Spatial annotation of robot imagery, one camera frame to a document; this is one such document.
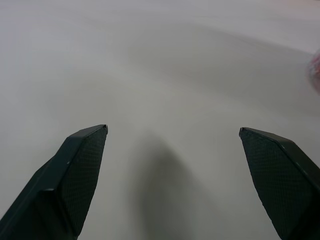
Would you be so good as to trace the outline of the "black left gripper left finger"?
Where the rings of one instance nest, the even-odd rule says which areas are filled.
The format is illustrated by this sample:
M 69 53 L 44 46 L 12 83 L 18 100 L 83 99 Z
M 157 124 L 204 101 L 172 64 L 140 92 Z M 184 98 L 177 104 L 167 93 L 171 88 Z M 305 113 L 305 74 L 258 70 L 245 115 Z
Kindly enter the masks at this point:
M 27 182 L 0 220 L 2 240 L 76 240 L 98 183 L 108 127 L 81 129 Z

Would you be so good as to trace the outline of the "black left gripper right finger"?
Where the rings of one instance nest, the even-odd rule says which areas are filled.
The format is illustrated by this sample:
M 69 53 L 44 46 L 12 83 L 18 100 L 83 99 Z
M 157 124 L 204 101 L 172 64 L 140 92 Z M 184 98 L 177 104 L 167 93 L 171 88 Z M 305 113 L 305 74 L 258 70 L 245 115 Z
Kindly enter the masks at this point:
M 320 238 L 320 169 L 291 140 L 239 130 L 258 197 L 282 240 Z

